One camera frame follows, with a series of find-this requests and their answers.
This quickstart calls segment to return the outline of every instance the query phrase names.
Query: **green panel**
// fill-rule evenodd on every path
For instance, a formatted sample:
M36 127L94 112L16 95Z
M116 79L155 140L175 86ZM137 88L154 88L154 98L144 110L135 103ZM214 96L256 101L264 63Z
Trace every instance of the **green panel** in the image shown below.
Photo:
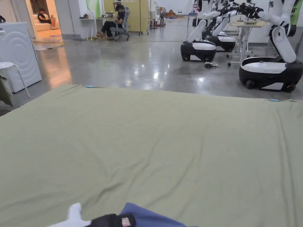
M300 1L295 7L295 12L292 14L291 20L290 20L292 25L296 25L298 22L301 5L302 5L302 1Z
M94 11L96 14L96 17L101 16L100 12L100 2L99 0L86 0L87 7L91 10Z

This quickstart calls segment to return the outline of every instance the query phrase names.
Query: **white plastic stool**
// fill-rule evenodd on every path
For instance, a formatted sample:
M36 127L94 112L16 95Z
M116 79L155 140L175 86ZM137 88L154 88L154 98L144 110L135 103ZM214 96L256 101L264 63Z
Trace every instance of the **white plastic stool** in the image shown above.
M1 73L3 73L2 69L9 69L11 67L13 67L13 69L16 69L18 71L19 76L21 78L21 81L23 83L23 86L24 86L24 88L26 90L27 96L30 97L29 92L27 90L27 87L25 86L25 83L23 81L23 77L20 74L19 67L17 65L15 65L14 63L11 63L11 62L0 62L0 72Z

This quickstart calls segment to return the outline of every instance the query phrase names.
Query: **black wrist strap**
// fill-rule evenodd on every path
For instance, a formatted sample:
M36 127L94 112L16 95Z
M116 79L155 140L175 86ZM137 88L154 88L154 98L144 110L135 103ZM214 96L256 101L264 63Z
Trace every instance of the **black wrist strap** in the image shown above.
M87 227L135 227L136 220L132 214L116 215L108 214L93 219Z

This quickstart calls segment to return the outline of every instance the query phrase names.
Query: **white desk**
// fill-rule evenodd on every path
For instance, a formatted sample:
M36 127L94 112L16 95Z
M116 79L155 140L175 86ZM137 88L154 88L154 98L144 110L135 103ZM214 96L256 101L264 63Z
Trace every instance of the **white desk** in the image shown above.
M81 21L87 21L88 22L88 28L87 28L87 38L85 40L93 40L93 31L94 31L94 28L95 28L95 31L97 33L97 23L96 23L96 18L80 18ZM91 34L91 39L88 39L89 38L89 30L91 28L91 24L92 24L92 34Z
M97 17L97 18L80 18L81 21L88 21L88 29L87 29L87 38L85 40L93 40L93 32L94 32L94 29L95 29L95 32L97 33L98 32L98 29L97 29L97 20L107 20L107 19L113 19L114 17Z
M231 64L240 64L245 59L245 49L247 47L248 37L252 28L261 28L265 25L266 23L263 21L259 21L256 24L245 24L242 22L236 25L237 28L241 28L241 33L238 38L238 48L236 50L234 49L233 53L229 54L229 56L240 56L240 61L228 61L228 66Z

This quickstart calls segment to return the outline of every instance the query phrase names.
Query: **gray floor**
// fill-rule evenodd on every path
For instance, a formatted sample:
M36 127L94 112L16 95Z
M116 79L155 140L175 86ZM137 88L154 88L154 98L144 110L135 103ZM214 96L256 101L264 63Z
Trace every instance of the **gray floor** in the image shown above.
M184 62L180 44L186 40L187 18L167 20L165 28L149 35L132 34L129 41L82 41L62 48L37 51L42 81L12 97L15 107L63 84L166 90L203 95L249 98L302 99L303 82L291 93L247 90L238 79L238 65L227 67L225 53L217 53L217 69L201 62ZM254 54L264 55L263 48ZM9 109L0 103L0 109Z

